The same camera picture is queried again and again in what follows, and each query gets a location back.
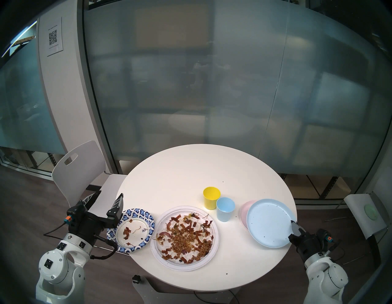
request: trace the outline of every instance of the pink plate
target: pink plate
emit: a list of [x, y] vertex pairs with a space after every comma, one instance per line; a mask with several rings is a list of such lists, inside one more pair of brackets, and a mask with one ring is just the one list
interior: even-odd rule
[[243, 204], [240, 208], [241, 223], [244, 225], [246, 229], [248, 229], [248, 225], [246, 224], [246, 215], [248, 214], [248, 210], [250, 206], [252, 206], [255, 202], [257, 202], [257, 200], [250, 200], [249, 202]]

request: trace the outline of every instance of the chair handle hole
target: chair handle hole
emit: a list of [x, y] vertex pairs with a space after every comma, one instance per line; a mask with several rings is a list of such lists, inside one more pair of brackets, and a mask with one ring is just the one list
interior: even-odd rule
[[73, 153], [72, 155], [70, 155], [70, 157], [68, 157], [68, 158], [64, 161], [65, 165], [67, 166], [67, 165], [69, 165], [70, 163], [72, 163], [72, 162], [76, 159], [76, 157], [78, 157], [78, 155], [77, 155], [76, 153]]

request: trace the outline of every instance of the light blue cup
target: light blue cup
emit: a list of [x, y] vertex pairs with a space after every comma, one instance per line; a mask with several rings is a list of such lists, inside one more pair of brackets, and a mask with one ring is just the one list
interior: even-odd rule
[[221, 197], [216, 201], [216, 216], [221, 222], [230, 220], [231, 215], [236, 207], [232, 199]]

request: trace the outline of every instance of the white paper plate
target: white paper plate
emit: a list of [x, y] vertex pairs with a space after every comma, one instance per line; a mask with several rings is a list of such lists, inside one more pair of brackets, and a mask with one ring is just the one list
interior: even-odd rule
[[[149, 242], [154, 227], [155, 222], [150, 213], [140, 208], [128, 209], [122, 213], [117, 227], [107, 230], [106, 237], [119, 245], [118, 252], [130, 254], [142, 249]], [[124, 239], [126, 228], [131, 231], [127, 240]]]
[[[196, 207], [192, 207], [192, 206], [178, 206], [175, 208], [172, 208], [168, 211], [166, 211], [164, 214], [162, 214], [162, 216], [160, 217], [160, 219], [158, 220], [156, 226], [155, 226], [155, 231], [154, 231], [154, 238], [156, 236], [157, 233], [160, 233], [162, 231], [166, 231], [166, 224], [168, 223], [168, 221], [170, 220], [171, 217], [176, 217], [177, 215], [181, 214], [181, 216], [190, 214], [190, 213], [198, 213], [200, 218], [203, 218], [205, 216], [207, 216], [207, 212], [196, 208]], [[215, 255], [218, 246], [219, 246], [219, 234], [218, 234], [218, 227], [215, 224], [215, 220], [213, 220], [211, 218], [211, 216], [207, 216], [205, 219], [203, 220], [208, 220], [208, 221], [212, 221], [210, 229], [211, 229], [211, 233], [214, 236], [214, 240], [212, 242], [212, 247], [210, 252], [203, 257], [200, 261], [193, 261], [193, 263], [191, 264], [180, 264], [180, 263], [176, 263], [176, 262], [172, 262], [171, 260], [164, 260], [162, 258], [162, 252], [161, 249], [158, 245], [158, 242], [155, 240], [151, 241], [151, 251], [152, 254], [154, 255], [154, 257], [159, 261], [159, 263], [161, 263], [162, 265], [176, 270], [176, 271], [191, 271], [191, 270], [195, 270], [198, 269], [200, 267], [203, 267], [205, 264], [207, 264]]]

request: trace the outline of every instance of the round white table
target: round white table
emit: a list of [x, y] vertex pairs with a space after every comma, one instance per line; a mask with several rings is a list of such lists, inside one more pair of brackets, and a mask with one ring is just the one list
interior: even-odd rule
[[[203, 206], [203, 190], [214, 186], [236, 203], [232, 218], [220, 222], [216, 210]], [[268, 165], [245, 152], [208, 144], [178, 146], [161, 151], [137, 165], [125, 178], [124, 210], [142, 208], [158, 222], [176, 206], [195, 206], [215, 220], [220, 242], [212, 260], [200, 269], [179, 272], [166, 268], [152, 255], [150, 244], [131, 257], [152, 276], [177, 287], [220, 291], [248, 284], [274, 268], [290, 244], [272, 249], [257, 243], [240, 221], [239, 210], [249, 200], [273, 198], [297, 217], [290, 190]]]

